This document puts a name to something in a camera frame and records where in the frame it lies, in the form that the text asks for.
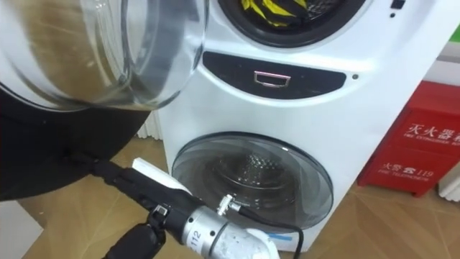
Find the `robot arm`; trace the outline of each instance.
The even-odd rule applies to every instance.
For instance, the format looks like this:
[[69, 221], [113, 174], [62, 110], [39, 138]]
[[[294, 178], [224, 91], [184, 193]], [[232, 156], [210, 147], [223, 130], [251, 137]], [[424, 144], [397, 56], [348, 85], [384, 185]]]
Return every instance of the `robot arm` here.
[[279, 258], [275, 244], [264, 232], [243, 229], [224, 217], [231, 205], [228, 197], [215, 212], [173, 177], [141, 158], [134, 160], [133, 168], [82, 156], [72, 159], [91, 162], [93, 175], [149, 211], [147, 221], [130, 229], [110, 249], [107, 259], [153, 258], [166, 241], [165, 231], [204, 258]]

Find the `white radiator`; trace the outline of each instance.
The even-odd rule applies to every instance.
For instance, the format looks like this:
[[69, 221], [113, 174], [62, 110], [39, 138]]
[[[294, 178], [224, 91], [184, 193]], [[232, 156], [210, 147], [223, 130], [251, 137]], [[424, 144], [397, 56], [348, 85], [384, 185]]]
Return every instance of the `white radiator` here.
[[156, 140], [162, 140], [160, 120], [157, 112], [151, 112], [145, 123], [137, 132], [137, 136], [141, 138], [153, 137]]
[[448, 201], [460, 201], [460, 163], [439, 181], [439, 196]]

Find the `black object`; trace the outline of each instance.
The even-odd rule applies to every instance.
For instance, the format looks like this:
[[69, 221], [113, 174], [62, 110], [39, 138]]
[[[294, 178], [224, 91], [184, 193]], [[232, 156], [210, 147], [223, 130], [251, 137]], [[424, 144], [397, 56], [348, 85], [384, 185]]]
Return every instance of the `black object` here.
[[110, 159], [136, 134], [149, 112], [90, 108], [52, 112], [0, 90], [0, 201], [43, 194], [89, 172], [63, 159], [81, 151]]
[[[271, 99], [302, 99], [327, 94], [341, 88], [346, 80], [346, 75], [342, 72], [272, 63], [209, 51], [203, 54], [203, 64], [230, 86]], [[266, 73], [280, 77], [263, 76]], [[261, 84], [264, 82], [279, 87], [264, 86]]]
[[103, 259], [152, 259], [166, 242], [163, 229], [137, 224], [110, 248]]
[[242, 215], [243, 217], [247, 217], [248, 219], [252, 219], [253, 221], [260, 223], [260, 224], [266, 224], [272, 227], [279, 227], [283, 228], [285, 230], [293, 230], [296, 231], [299, 234], [299, 239], [297, 241], [297, 247], [295, 248], [294, 252], [294, 259], [298, 259], [300, 257], [300, 252], [302, 250], [302, 244], [303, 244], [303, 231], [301, 228], [291, 225], [291, 224], [286, 224], [286, 223], [280, 223], [280, 222], [273, 222], [271, 220], [265, 219], [261, 216], [259, 216], [257, 213], [251, 211], [245, 206], [242, 206], [238, 213]]
[[[73, 154], [69, 161], [75, 167], [88, 168], [92, 165], [92, 158], [81, 154]], [[166, 229], [179, 243], [182, 244], [182, 234], [188, 217], [204, 202], [189, 193], [168, 188], [153, 181], [133, 168], [121, 168], [107, 161], [95, 160], [92, 169], [95, 176], [100, 176], [108, 185], [115, 186], [147, 211], [153, 212], [161, 206], [167, 210], [167, 216], [160, 227]]]
[[260, 15], [245, 11], [240, 1], [218, 0], [230, 22], [248, 38], [273, 47], [301, 47], [331, 36], [361, 8], [365, 0], [307, 1], [308, 18], [300, 26], [273, 27]]
[[393, 0], [391, 3], [391, 9], [402, 9], [404, 7], [405, 0]]

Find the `number label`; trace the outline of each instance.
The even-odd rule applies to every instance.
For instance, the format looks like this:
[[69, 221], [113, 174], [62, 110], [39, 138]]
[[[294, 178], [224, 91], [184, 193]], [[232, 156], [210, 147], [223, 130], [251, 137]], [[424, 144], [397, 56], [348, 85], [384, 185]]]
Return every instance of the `number label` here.
[[204, 238], [201, 238], [201, 233], [198, 230], [190, 232], [187, 237], [187, 246], [197, 252], [201, 253], [201, 248], [203, 247]]

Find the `white washing machine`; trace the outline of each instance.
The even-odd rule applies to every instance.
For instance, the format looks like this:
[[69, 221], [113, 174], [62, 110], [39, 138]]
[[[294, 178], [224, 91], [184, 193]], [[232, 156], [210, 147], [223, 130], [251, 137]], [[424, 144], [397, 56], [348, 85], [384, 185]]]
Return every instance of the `white washing machine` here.
[[[211, 206], [231, 194], [302, 227], [303, 251], [460, 22], [457, 0], [340, 3], [283, 39], [211, 1], [198, 70], [160, 110], [174, 177]], [[295, 249], [295, 233], [229, 218]]]

